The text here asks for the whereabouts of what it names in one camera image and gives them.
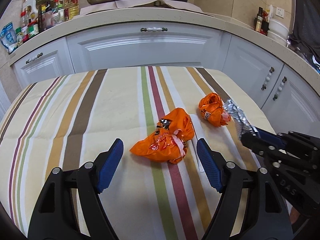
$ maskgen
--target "white container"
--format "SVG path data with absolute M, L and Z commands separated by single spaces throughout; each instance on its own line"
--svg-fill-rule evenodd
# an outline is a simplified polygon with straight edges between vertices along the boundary
M 287 39 L 282 38 L 280 35 L 273 33 L 272 31 L 268 31 L 268 37 L 280 43 L 283 46 L 287 46 Z
M 288 38 L 288 34 L 289 34 L 288 28 L 283 23 L 275 19 L 270 19 L 269 30 L 271 30 L 271 32 L 273 33 L 280 35 L 284 39 Z

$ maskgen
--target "ceramic handle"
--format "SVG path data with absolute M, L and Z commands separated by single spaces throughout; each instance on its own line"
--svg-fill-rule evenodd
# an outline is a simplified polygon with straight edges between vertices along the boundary
M 284 87 L 284 83 L 287 81 L 287 78 L 284 77 L 282 79 L 282 82 L 280 83 L 280 85 L 278 86 L 278 89 L 277 89 L 277 92 L 275 93 L 275 95 L 273 96 L 273 101 L 276 101 L 276 99 L 278 98 L 279 94 L 281 93 L 282 91 L 282 88 Z
M 40 54 L 38 54 L 37 56 L 34 56 L 34 57 L 28 59 L 28 60 L 26 61 L 26 64 L 35 61 L 37 58 L 40 58 L 41 56 L 43 56 L 43 53 L 42 53 L 42 52 L 41 52 Z
M 267 84 L 268 84 L 268 82 L 270 81 L 271 76 L 272 76 L 272 73 L 273 73 L 274 71 L 275 71 L 275 69 L 274 69 L 273 67 L 271 67 L 270 70 L 269 70 L 269 73 L 268 73 L 268 75 L 266 76 L 265 81 L 264 81 L 264 83 L 263 83 L 263 85 L 262 85 L 262 88 L 261 88 L 262 91 L 267 88 Z
M 153 27 L 153 28 L 141 28 L 140 31 L 141 32 L 153 32 L 153 33 L 156 33 L 156 32 L 167 32 L 168 29 L 167 28 L 156 28 L 156 27 Z

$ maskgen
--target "striped tablecloth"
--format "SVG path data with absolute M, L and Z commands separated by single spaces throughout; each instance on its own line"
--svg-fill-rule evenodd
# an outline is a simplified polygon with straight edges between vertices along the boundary
M 29 85 L 1 123 L 0 201 L 27 235 L 33 208 L 52 168 L 77 169 L 121 138 L 123 158 L 110 187 L 100 194 L 118 237 L 201 239 L 220 194 L 199 171 L 192 144 L 179 164 L 151 163 L 129 149 L 176 107 L 200 116 L 198 103 L 212 91 L 223 101 L 232 98 L 251 124 L 274 132 L 252 99 L 217 70 L 112 68 Z M 240 167 L 257 169 L 258 162 L 241 145 L 233 121 L 220 128 L 200 122 L 212 149 Z M 240 229 L 245 197 L 244 192 L 233 233 Z M 81 231 L 88 234 L 77 194 L 74 203 Z

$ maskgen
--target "cooking oil bottle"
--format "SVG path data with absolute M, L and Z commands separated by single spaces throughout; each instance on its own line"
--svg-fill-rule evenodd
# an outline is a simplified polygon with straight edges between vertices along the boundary
M 71 20 L 74 16 L 80 14 L 78 0 L 65 0 L 64 5 L 64 19 Z

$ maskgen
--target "knotted plastic bag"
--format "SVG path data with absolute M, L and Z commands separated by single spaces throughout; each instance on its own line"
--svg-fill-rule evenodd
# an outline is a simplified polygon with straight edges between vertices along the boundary
M 137 142 L 131 153 L 144 156 L 155 162 L 180 162 L 187 153 L 188 140 L 195 135 L 190 116 L 176 108 L 163 117 L 156 130 L 147 138 Z
M 221 98 L 216 93 L 210 93 L 199 102 L 199 110 L 202 117 L 216 127 L 227 125 L 230 115 L 224 110 Z

